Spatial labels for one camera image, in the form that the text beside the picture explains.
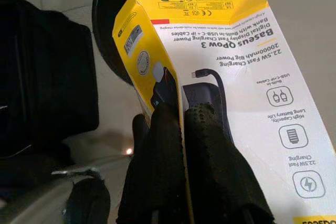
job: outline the black bag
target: black bag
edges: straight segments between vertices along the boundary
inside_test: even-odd
[[[0,0],[0,157],[98,127],[91,32],[25,0]]]

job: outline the cable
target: cable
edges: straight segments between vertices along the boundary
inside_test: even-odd
[[[222,79],[220,78],[220,75],[213,69],[204,68],[204,69],[196,70],[195,72],[193,72],[192,78],[205,77],[205,76],[208,76],[209,74],[215,77],[217,84],[218,84],[219,93],[220,93],[220,101],[222,103],[222,119],[223,119],[222,123],[223,123],[224,134],[233,143],[230,125],[229,125],[229,121],[227,118],[225,89],[224,89]]]

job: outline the battery life icon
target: battery life icon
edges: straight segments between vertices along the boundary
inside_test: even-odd
[[[299,136],[296,129],[287,130],[288,139],[292,144],[297,144],[299,142]]]

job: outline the floor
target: floor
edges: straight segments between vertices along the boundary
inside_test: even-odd
[[[92,0],[28,0],[41,9],[63,12],[71,20],[91,29]],[[269,0],[297,63],[312,93],[322,119],[336,146],[336,3],[334,0]],[[79,164],[120,156],[132,148],[132,119],[141,113],[134,89],[119,79],[106,65],[93,40],[99,92],[100,125],[93,132],[66,140]],[[110,179],[109,188],[120,195],[122,167],[118,180]]]

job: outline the gloved hand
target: gloved hand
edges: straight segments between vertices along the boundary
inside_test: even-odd
[[[178,115],[159,104],[148,129],[133,120],[134,157],[128,168],[118,224],[188,223]],[[209,104],[185,113],[185,147],[195,223],[271,224],[273,216],[252,169]]]

